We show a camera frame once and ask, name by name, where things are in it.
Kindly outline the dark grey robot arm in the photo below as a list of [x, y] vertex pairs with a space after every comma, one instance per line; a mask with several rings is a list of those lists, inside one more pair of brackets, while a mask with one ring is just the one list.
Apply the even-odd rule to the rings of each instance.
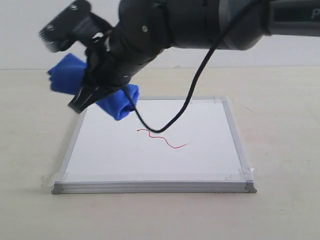
[[69, 106], [81, 113], [127, 85], [171, 47], [245, 51], [263, 36], [320, 34], [317, 0], [122, 0], [111, 26], [78, 2], [73, 33], [86, 45], [83, 82]]

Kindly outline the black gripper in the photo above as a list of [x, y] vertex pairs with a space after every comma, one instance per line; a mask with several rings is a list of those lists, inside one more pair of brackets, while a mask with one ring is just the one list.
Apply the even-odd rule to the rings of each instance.
[[131, 78], [171, 45], [166, 22], [118, 22], [105, 39], [87, 48], [81, 88], [68, 106], [82, 113]]

